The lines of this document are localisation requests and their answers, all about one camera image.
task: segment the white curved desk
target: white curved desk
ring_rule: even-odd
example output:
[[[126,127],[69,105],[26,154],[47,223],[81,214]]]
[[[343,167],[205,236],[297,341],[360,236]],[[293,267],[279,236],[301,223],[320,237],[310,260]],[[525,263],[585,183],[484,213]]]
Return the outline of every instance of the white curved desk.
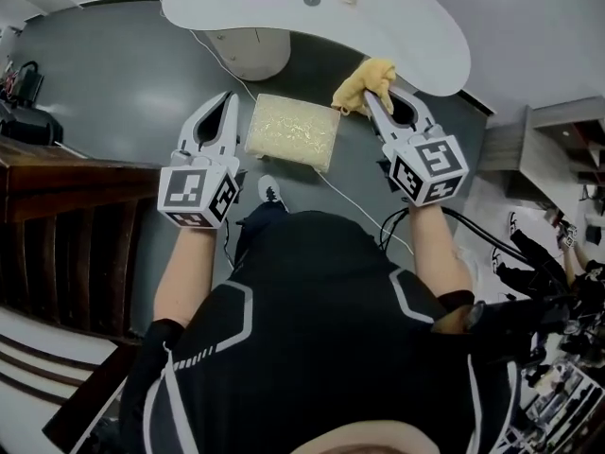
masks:
[[[466,39],[436,0],[358,0],[354,7],[342,0],[320,0],[316,7],[303,0],[164,0],[163,10],[176,26],[193,30],[264,28],[316,35],[393,60],[399,76],[434,96],[459,91],[471,70]]]

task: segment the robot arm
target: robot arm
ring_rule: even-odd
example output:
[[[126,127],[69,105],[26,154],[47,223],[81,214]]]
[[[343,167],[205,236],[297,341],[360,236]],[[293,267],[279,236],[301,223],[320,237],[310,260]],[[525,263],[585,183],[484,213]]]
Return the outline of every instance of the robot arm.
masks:
[[[394,111],[389,114],[370,91],[365,98],[372,123],[390,161],[389,177],[414,203],[444,201],[459,191],[469,168],[454,136],[447,136],[426,105],[401,88],[389,89]]]
[[[237,95],[222,93],[182,126],[158,194],[158,210],[179,227],[218,229],[237,197],[238,108]]]

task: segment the white cable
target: white cable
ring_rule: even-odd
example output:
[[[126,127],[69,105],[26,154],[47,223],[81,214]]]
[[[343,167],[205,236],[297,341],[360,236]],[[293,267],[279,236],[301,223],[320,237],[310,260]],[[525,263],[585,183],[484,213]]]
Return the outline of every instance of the white cable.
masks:
[[[162,13],[162,8],[160,8],[160,15],[165,17],[165,15]],[[202,42],[199,39],[199,37],[196,35],[196,32],[194,32],[193,30],[189,30],[189,32],[191,33],[191,35],[193,35],[193,38],[196,41],[198,41],[198,44],[202,45],[208,52],[210,52],[210,54],[212,54],[212,56],[216,59],[216,62],[218,62],[218,65],[220,65],[224,71],[228,72],[233,78],[237,79],[242,86],[244,86],[244,89],[250,95],[250,97],[252,98],[252,101],[256,102],[256,97],[254,97],[254,95],[251,93],[250,89],[248,89],[248,86],[246,85],[246,83],[242,79],[240,79],[238,76],[236,76],[233,72],[231,72],[229,69],[227,69],[227,67],[225,67],[223,65],[222,61],[220,60],[220,57],[217,54],[215,54],[208,45],[206,45],[204,42]]]
[[[364,209],[362,209],[359,205],[357,205],[353,200],[349,199],[349,197],[347,197],[345,194],[343,194],[340,190],[338,190],[335,186],[333,186],[330,182],[328,182],[328,179],[326,179],[323,175],[321,175],[321,173],[319,173],[317,170],[315,170],[315,172],[320,175],[321,179],[324,180],[326,182],[326,184],[332,188],[335,192],[337,192],[339,195],[341,195],[344,199],[346,199],[347,201],[349,201],[350,203],[352,203],[355,207],[357,207],[359,209],[359,211],[366,216],[367,218],[370,219],[370,221],[376,226],[378,227],[378,229],[382,230],[382,226],[376,221],[374,220],[370,214],[368,214],[368,212],[366,212]],[[405,242],[404,240],[402,240],[401,238],[399,238],[398,236],[393,236],[393,238],[395,240],[399,240],[402,244],[404,244],[407,247],[407,250],[409,251],[409,253],[411,253],[412,255],[414,255],[414,252],[412,251],[412,249],[409,247],[409,245],[407,244],[407,242]]]

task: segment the yellow cloth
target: yellow cloth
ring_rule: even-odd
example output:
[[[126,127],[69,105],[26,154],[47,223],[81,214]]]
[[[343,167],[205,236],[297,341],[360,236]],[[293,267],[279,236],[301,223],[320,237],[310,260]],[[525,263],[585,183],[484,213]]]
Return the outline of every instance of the yellow cloth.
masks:
[[[389,85],[395,81],[395,64],[388,59],[368,59],[361,62],[349,78],[346,78],[332,97],[332,107],[344,115],[357,111],[370,115],[365,106],[363,93],[369,89],[380,97],[389,114],[393,114],[393,103],[389,96]]]

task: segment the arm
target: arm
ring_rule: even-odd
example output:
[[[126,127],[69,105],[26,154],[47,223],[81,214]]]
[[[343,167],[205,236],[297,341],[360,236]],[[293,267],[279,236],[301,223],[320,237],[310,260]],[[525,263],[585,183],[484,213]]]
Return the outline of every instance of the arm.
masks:
[[[569,252],[569,248],[563,246],[563,265],[565,269],[565,277],[567,278],[567,286],[570,288],[576,281],[576,275],[574,274],[574,267],[571,263],[571,253]]]
[[[586,254],[584,253],[578,242],[576,242],[576,244],[574,245],[574,252],[576,253],[576,258],[578,260],[579,266],[586,271],[586,267],[590,259],[586,257]]]
[[[160,281],[153,320],[169,319],[186,327],[210,294],[216,231],[182,229]]]
[[[471,291],[471,274],[458,259],[458,248],[441,207],[410,205],[409,216],[416,275],[438,298],[452,291]]]

